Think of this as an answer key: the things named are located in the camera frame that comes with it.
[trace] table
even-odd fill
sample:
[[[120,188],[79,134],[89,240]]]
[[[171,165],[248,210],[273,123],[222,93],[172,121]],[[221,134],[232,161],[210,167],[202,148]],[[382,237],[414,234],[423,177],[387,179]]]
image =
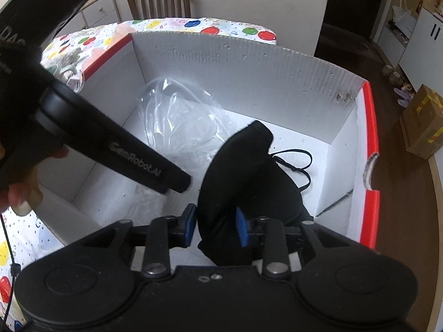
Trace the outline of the table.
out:
[[[41,63],[74,91],[79,92],[84,82],[83,71],[110,46],[128,33],[137,31],[209,33],[276,45],[274,32],[263,26],[244,22],[232,22],[211,17],[135,20],[98,26],[60,36],[44,50]],[[25,217],[19,217],[11,209],[8,209],[3,216],[15,262],[19,263],[22,268],[63,247],[62,243],[33,211]],[[0,228],[0,315],[2,317],[11,290],[11,274],[9,272],[11,263],[6,238]],[[7,325],[12,331],[16,331],[24,322],[23,314],[13,297]]]
[[[72,90],[79,92],[85,80],[82,72],[124,36],[140,31],[208,33],[239,37],[271,45],[277,43],[275,33],[268,28],[245,22],[212,17],[133,20],[60,36],[46,47],[42,64]]]

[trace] black fabric bag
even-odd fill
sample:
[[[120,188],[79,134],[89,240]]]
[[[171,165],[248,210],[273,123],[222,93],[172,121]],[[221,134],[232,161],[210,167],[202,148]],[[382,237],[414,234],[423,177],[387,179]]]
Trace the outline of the black fabric bag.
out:
[[[219,266],[249,265],[253,259],[261,258],[260,251],[241,247],[235,222],[237,207],[246,218],[273,217],[285,226],[313,220],[300,193],[311,183],[305,171],[311,163],[296,168],[276,154],[269,154],[273,138],[265,125],[254,121],[226,141],[203,179],[197,206],[202,237],[199,249]],[[282,152],[302,152],[312,162],[307,151]],[[305,174],[309,182],[299,188],[277,163]]]

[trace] white bag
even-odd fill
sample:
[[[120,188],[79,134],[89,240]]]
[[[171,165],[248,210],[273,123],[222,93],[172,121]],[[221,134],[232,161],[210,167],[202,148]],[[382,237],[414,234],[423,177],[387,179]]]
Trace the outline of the white bag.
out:
[[[417,19],[412,16],[412,11],[408,10],[405,0],[400,0],[400,6],[392,6],[394,11],[393,20],[395,25],[405,34],[407,38],[411,38]]]

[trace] white drawer cabinet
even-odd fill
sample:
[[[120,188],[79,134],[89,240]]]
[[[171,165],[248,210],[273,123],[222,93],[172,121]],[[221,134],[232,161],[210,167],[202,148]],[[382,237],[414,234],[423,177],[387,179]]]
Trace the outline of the white drawer cabinet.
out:
[[[60,32],[56,35],[56,37],[67,35],[71,32],[80,31],[86,28],[86,22],[83,18],[82,13],[75,15],[64,28],[60,30]]]
[[[114,22],[121,22],[115,0],[89,0],[56,37]]]
[[[88,26],[92,27],[115,9],[116,6],[114,6],[114,2],[112,0],[97,0],[83,10],[83,15],[85,16]]]
[[[422,84],[443,95],[443,22],[422,9],[400,66],[417,91]]]
[[[403,55],[403,52],[405,52],[405,47],[388,27],[385,26],[383,28],[377,41],[377,45],[382,49],[391,65],[396,67],[401,56]]]

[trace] human hand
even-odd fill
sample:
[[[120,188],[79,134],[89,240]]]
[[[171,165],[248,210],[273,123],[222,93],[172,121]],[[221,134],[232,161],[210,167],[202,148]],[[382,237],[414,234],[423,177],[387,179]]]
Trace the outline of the human hand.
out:
[[[66,146],[63,146],[52,157],[65,158],[69,153]],[[4,157],[5,150],[0,143],[0,159]],[[11,184],[7,191],[0,191],[0,213],[3,213],[10,206],[19,216],[26,216],[43,200],[43,194],[38,188],[37,166],[24,178],[22,182]]]

